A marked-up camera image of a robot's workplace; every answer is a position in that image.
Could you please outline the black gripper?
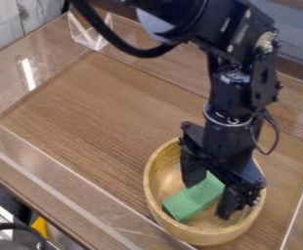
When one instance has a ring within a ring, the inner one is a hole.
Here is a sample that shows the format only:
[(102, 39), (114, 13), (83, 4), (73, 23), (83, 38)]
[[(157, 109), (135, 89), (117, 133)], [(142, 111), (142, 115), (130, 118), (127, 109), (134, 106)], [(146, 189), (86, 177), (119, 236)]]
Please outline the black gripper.
[(263, 128), (263, 115), (225, 117), (205, 112), (206, 125), (182, 123), (181, 171), (186, 188), (199, 184), (209, 173), (225, 184), (215, 214), (225, 220), (255, 202), (267, 186), (254, 161)]

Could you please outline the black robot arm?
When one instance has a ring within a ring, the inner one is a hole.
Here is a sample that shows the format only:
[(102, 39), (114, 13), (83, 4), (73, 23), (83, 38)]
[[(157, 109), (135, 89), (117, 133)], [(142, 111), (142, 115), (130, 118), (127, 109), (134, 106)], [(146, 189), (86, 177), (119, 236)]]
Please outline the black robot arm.
[(215, 214), (229, 219), (255, 206), (267, 179), (254, 162), (269, 105), (278, 101), (278, 29), (250, 0), (119, 0), (137, 10), (151, 37), (170, 45), (191, 42), (209, 56), (211, 90), (206, 124), (185, 122), (182, 180), (190, 188), (214, 174), (225, 190)]

